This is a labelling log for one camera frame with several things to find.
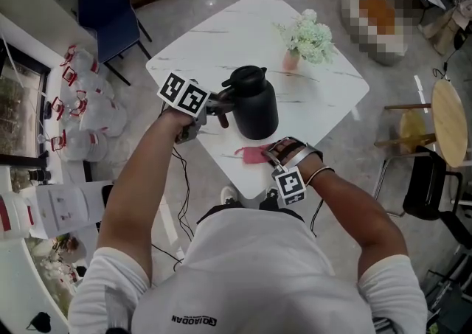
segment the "marble floor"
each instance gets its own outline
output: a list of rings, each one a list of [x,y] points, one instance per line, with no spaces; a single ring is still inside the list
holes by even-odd
[[[143,40],[143,44],[155,55],[195,25],[236,1],[239,0],[161,0],[140,8],[137,10],[139,20],[153,39],[152,43]],[[334,167],[339,175],[367,192],[372,192],[381,162],[386,157],[385,152],[375,148],[373,143],[376,139],[388,136],[399,122],[399,117],[395,114],[385,114],[383,107],[399,102],[418,102],[418,80],[428,100],[437,80],[431,70],[440,67],[444,58],[434,51],[417,29],[413,29],[406,57],[396,66],[381,66],[359,52],[358,47],[351,43],[341,24],[340,0],[284,1],[299,12],[306,8],[314,9],[319,21],[330,26],[338,50],[369,84],[370,90],[365,98],[317,147],[324,152],[325,162]],[[448,76],[457,88],[468,122],[471,122],[472,88],[468,84],[472,81],[472,63],[468,55],[472,55],[472,52],[466,42],[463,49],[451,58]],[[112,64],[131,81],[132,86],[125,86],[114,76],[110,76],[110,81],[117,92],[117,99],[128,110],[130,122],[121,137],[110,141],[105,161],[94,166],[93,174],[97,180],[116,178],[119,175],[143,133],[158,116],[161,104],[156,97],[157,85],[145,68],[146,58],[139,48],[128,50],[124,56],[124,60],[116,59]],[[219,204],[220,190],[229,180],[198,141],[179,145],[178,150],[188,161],[190,204],[187,219],[195,231],[195,222],[211,206]],[[405,167],[408,165],[397,165],[386,176],[379,200],[389,209],[401,208],[409,180],[409,176],[406,177],[409,171]],[[450,209],[449,190],[454,190],[454,184],[450,186],[446,181],[442,209]],[[164,194],[165,202],[162,202],[153,230],[154,243],[172,254],[181,251],[180,248],[185,251],[189,244],[189,239],[177,221],[186,192],[180,161],[173,159]],[[303,216],[305,222],[310,223],[318,202],[319,196],[311,190],[309,199],[298,204],[296,211]],[[394,218],[394,221],[406,238],[414,269],[420,279],[426,276],[429,268],[441,270],[445,267],[458,244],[442,222],[423,221],[408,215]],[[336,273],[341,278],[354,281],[360,249],[326,206],[322,207],[314,229],[318,243],[330,258]],[[175,261],[159,251],[154,253],[153,281],[159,283],[171,275]]]

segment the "white sneaker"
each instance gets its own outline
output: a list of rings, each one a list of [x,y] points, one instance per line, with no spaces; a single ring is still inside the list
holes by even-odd
[[[265,198],[276,198],[278,199],[279,198],[279,189],[277,189],[275,186],[271,186],[269,187],[266,191],[265,191]]]
[[[234,203],[237,201],[237,190],[233,186],[225,186],[221,190],[221,204]]]

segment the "hand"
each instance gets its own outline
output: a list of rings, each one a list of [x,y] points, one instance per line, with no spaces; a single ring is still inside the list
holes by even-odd
[[[192,124],[193,118],[179,110],[168,108],[162,113],[158,121],[164,122],[170,130],[175,132],[175,135],[178,135],[183,127]]]
[[[279,153],[289,144],[294,143],[294,140],[285,140],[284,142],[278,144],[274,150],[272,150],[272,154],[274,156],[278,156]],[[301,145],[293,152],[290,152],[287,157],[281,160],[282,165],[287,164],[299,151],[301,151],[305,146]],[[300,174],[302,175],[303,181],[306,183],[307,180],[311,177],[311,175],[316,172],[318,169],[321,169],[325,164],[323,161],[318,157],[316,153],[311,153],[307,157],[305,157],[302,162],[298,163],[297,167],[300,170]]]

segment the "sleeve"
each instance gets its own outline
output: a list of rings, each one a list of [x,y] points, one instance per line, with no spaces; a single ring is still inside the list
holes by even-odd
[[[399,334],[426,332],[426,299],[406,255],[393,255],[372,265],[359,279],[358,288],[374,319],[390,320]]]
[[[104,334],[110,327],[129,331],[138,301],[149,287],[148,276],[133,258],[114,248],[99,248],[70,304],[70,334]]]

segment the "black thermos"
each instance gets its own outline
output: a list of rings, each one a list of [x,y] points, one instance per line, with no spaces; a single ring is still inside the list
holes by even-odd
[[[233,115],[237,128],[248,139],[262,140],[279,125],[274,87],[266,80],[267,68],[242,66],[221,85],[228,87],[222,98],[235,104]]]

